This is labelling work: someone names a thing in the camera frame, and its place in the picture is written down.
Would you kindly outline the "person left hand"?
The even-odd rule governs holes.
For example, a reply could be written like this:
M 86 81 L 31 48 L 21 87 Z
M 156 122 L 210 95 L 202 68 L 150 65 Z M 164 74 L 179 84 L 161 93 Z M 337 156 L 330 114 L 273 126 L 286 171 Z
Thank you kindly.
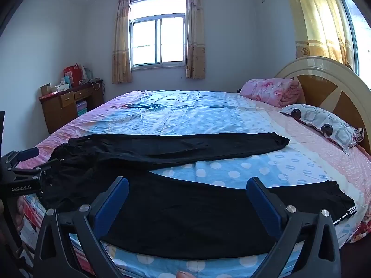
M 23 229 L 23 226 L 24 226 L 24 223 L 23 223 L 24 207 L 25 207 L 25 201 L 23 197 L 20 196 L 16 202 L 16 212 L 14 216 L 14 223 L 16 225 L 17 231 L 19 232 Z

